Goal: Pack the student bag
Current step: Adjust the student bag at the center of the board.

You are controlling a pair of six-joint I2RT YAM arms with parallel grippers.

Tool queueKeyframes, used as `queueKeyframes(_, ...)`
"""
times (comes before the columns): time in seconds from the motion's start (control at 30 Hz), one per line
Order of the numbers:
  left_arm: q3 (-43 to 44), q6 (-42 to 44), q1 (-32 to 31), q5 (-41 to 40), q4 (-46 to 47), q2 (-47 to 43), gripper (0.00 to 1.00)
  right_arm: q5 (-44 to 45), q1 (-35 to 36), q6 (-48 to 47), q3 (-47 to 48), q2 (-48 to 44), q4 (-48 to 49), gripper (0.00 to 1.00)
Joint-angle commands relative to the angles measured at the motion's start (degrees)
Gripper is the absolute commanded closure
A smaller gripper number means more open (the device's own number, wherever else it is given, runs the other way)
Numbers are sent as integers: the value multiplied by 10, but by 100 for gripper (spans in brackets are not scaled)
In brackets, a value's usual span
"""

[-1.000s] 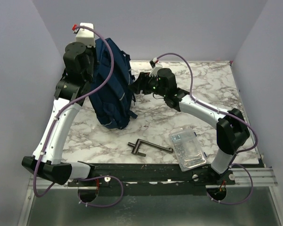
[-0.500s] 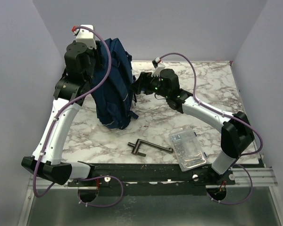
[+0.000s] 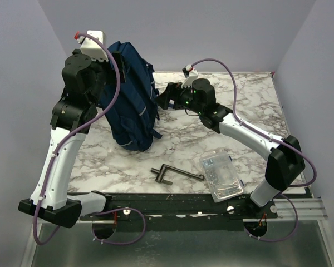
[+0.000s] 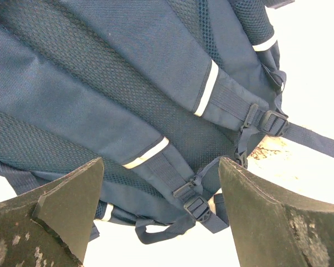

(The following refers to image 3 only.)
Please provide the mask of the navy blue student backpack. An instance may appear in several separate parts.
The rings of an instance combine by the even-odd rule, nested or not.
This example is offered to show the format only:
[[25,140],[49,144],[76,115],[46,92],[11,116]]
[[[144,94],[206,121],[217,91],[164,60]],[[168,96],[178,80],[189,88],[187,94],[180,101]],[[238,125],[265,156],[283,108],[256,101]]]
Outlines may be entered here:
[[114,140],[129,151],[145,151],[153,139],[162,137],[154,130],[159,120],[155,98],[154,67],[143,59],[130,42],[119,41],[108,50],[120,52],[124,58],[125,82],[121,83],[118,98],[105,117],[111,127]]

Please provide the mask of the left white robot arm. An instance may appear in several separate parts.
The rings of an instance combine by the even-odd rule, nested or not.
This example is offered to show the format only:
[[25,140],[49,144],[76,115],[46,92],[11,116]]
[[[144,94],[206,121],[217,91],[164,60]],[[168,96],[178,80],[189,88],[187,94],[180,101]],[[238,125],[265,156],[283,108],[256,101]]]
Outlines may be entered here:
[[39,217],[65,228],[75,225],[79,217],[93,212],[99,219],[112,214],[110,203],[100,200],[93,209],[87,198],[69,197],[68,182],[78,151],[96,117],[106,85],[116,84],[116,75],[125,82],[124,58],[118,51],[110,60],[95,60],[75,49],[65,60],[62,78],[65,83],[60,100],[52,110],[50,146],[37,186],[28,199],[20,201],[20,212]]

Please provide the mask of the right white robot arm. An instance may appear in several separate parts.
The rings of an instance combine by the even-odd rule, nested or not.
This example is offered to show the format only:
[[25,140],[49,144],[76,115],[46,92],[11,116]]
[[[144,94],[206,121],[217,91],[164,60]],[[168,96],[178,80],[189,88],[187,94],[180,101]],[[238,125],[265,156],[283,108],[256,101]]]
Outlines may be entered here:
[[173,108],[197,113],[206,128],[241,142],[266,160],[265,178],[245,204],[245,212],[252,218],[263,214],[265,205],[290,187],[305,168],[297,138],[289,135],[284,139],[237,120],[234,111],[217,103],[215,89],[207,79],[198,78],[187,88],[171,82],[155,102],[163,110]]

